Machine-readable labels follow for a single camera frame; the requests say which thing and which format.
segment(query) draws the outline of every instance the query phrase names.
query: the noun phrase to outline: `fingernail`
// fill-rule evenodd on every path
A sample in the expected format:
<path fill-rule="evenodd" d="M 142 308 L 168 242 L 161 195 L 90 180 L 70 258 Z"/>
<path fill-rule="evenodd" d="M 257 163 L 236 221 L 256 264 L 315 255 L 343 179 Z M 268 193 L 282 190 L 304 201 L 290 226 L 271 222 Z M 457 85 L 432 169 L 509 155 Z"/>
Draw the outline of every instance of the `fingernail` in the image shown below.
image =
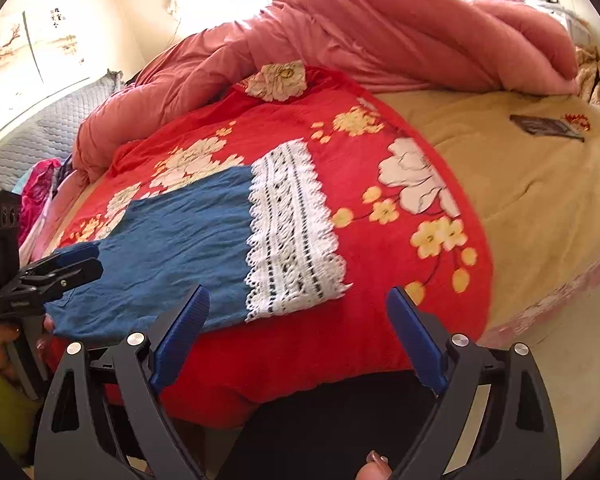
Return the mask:
<path fill-rule="evenodd" d="M 380 456 L 375 451 L 370 451 L 366 456 L 366 462 L 372 463 L 374 462 L 384 474 L 390 475 L 391 468 L 389 467 L 389 459 L 385 456 Z"/>

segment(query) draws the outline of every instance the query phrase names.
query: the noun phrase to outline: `blue gripper pad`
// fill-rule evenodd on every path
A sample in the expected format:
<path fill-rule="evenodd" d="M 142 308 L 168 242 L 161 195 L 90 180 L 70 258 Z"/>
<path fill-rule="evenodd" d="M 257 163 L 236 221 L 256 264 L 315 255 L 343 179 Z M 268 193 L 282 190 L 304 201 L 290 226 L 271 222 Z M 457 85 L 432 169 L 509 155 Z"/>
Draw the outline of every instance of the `blue gripper pad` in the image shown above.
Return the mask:
<path fill-rule="evenodd" d="M 209 292 L 203 286 L 199 286 L 160 342 L 154 352 L 154 374 L 150 380 L 156 395 L 178 378 L 184 361 L 209 315 L 209 307 Z"/>
<path fill-rule="evenodd" d="M 437 395 L 444 392 L 447 384 L 444 356 L 416 314 L 411 298 L 397 287 L 392 288 L 386 297 L 386 312 L 420 382 Z"/>
<path fill-rule="evenodd" d="M 59 252 L 56 262 L 58 263 L 58 267 L 68 267 L 89 258 L 97 258 L 98 256 L 100 256 L 98 245 L 92 242 L 84 242 Z"/>

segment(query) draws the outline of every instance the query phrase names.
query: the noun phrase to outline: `pink lace trim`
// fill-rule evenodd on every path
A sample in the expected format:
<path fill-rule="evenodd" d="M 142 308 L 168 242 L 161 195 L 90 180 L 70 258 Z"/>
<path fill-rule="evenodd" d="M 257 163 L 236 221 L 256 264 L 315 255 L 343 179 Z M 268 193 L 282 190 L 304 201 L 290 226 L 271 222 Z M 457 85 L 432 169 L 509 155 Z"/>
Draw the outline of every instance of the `pink lace trim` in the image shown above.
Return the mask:
<path fill-rule="evenodd" d="M 506 348 L 531 325 L 551 319 L 576 294 L 600 284 L 600 258 L 586 272 L 554 290 L 544 299 L 523 310 L 511 321 L 482 334 L 479 343 L 492 348 Z"/>

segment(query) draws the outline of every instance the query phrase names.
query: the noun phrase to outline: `human hand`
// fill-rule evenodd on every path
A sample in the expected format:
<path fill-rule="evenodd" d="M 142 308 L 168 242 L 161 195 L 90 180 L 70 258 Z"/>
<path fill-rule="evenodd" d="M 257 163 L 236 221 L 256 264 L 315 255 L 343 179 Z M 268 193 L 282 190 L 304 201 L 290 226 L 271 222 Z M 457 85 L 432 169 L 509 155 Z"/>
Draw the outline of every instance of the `human hand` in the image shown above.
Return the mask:
<path fill-rule="evenodd" d="M 375 451 L 366 456 L 366 464 L 358 471 L 356 480 L 386 480 L 391 476 L 389 461 Z"/>
<path fill-rule="evenodd" d="M 54 328 L 53 321 L 49 316 L 45 317 L 44 328 L 48 332 L 51 332 Z M 9 355 L 7 354 L 6 345 L 16 341 L 19 336 L 20 328 L 8 322 L 0 321 L 0 374 L 11 383 L 16 383 L 18 381 L 18 376 L 9 359 Z M 49 334 L 45 334 L 45 336 L 40 338 L 36 344 L 41 357 L 45 350 L 48 338 Z"/>

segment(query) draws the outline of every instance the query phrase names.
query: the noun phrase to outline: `red floral blanket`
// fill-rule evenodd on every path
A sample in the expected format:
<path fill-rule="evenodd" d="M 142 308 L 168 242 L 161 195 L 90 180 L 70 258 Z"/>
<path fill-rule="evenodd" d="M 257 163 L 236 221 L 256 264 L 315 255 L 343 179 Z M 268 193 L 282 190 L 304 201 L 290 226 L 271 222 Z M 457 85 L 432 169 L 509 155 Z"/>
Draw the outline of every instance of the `red floral blanket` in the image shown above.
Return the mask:
<path fill-rule="evenodd" d="M 307 143 L 351 286 L 301 312 L 200 336 L 162 395 L 171 416 L 234 426 L 268 400 L 407 368 L 384 310 L 395 285 L 452 332 L 477 338 L 484 329 L 490 252 L 449 168 L 416 130 L 345 75 L 294 63 L 263 67 L 220 102 L 121 147 L 61 245 L 107 236 L 131 200 L 253 164 L 294 139 Z M 56 340 L 56 358 L 65 344 Z"/>

